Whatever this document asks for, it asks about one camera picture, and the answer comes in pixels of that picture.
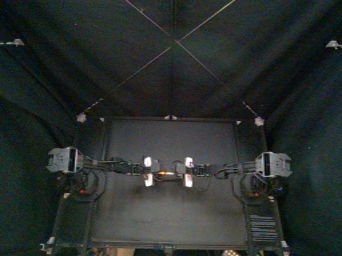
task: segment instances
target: black curtain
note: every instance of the black curtain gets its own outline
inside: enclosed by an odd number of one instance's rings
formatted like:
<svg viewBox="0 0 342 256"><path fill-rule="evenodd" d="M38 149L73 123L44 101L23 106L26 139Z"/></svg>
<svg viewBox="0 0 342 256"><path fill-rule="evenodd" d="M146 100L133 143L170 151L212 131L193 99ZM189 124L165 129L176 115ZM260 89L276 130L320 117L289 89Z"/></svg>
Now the black curtain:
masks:
<svg viewBox="0 0 342 256"><path fill-rule="evenodd" d="M268 119L273 152L292 158L280 202L293 255L342 251L342 51L327 49Z"/></svg>

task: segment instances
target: black panel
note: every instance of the black panel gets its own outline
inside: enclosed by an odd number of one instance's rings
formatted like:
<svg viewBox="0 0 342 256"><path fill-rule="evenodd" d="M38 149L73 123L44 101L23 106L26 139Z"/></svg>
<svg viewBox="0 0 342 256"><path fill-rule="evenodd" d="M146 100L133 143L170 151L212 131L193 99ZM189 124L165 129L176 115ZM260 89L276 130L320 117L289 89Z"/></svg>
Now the black panel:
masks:
<svg viewBox="0 0 342 256"><path fill-rule="evenodd" d="M174 160L194 163L235 162L232 123L113 120L106 158ZM196 188L161 182L145 188L142 177L110 173L92 229L96 242L170 243L243 246L241 205L227 180L196 178Z"/></svg>

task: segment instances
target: ceiling fabric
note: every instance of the ceiling fabric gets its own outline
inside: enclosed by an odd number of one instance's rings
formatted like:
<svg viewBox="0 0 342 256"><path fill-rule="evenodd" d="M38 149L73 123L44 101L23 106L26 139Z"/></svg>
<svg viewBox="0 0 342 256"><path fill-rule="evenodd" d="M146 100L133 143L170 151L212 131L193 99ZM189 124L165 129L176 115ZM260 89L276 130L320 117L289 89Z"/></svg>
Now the ceiling fabric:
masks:
<svg viewBox="0 0 342 256"><path fill-rule="evenodd" d="M340 28L339 6L5 1L3 19L74 115L244 119L243 102L265 118L295 90Z"/></svg>

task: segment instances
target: black fabric enclosure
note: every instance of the black fabric enclosure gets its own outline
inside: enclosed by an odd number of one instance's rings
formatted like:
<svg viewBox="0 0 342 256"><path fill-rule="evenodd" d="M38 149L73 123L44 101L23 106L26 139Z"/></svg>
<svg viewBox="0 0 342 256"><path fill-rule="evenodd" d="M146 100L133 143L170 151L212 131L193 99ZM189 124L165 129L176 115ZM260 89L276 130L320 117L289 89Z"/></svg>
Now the black fabric enclosure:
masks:
<svg viewBox="0 0 342 256"><path fill-rule="evenodd" d="M261 117L269 151L292 158L291 255L340 255L340 28L339 0L1 1L0 255L38 255L50 236L46 153L81 143L78 114Z"/></svg>

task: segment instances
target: metal rod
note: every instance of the metal rod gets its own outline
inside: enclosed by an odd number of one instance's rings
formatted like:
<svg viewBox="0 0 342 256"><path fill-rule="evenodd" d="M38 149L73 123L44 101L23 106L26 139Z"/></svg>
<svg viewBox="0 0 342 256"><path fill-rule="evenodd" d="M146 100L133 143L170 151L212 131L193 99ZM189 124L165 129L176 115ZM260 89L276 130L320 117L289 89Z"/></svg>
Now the metal rod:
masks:
<svg viewBox="0 0 342 256"><path fill-rule="evenodd" d="M235 1L229 1L177 41L181 42Z"/></svg>
<svg viewBox="0 0 342 256"><path fill-rule="evenodd" d="M114 90L117 90L117 88L120 87L120 86L122 86L165 53L166 53L166 51L170 49L170 47L168 47L150 61L148 61L146 62L146 64L120 83L120 84L117 84L117 86L112 89L112 90L109 90L108 92L106 92L106 96L104 96L102 98L100 98L97 101L94 101L93 103L92 103L92 105L88 107L88 108L85 108L84 110L82 110L82 112L81 113L85 113L85 112L88 112L101 101L104 101L104 99L108 97L108 95L114 91Z"/></svg>
<svg viewBox="0 0 342 256"><path fill-rule="evenodd" d="M164 34L168 34L168 32L157 25L157 23L144 14L144 12L130 3L130 1L124 0L132 7L133 9L152 22L152 24L164 32Z"/></svg>

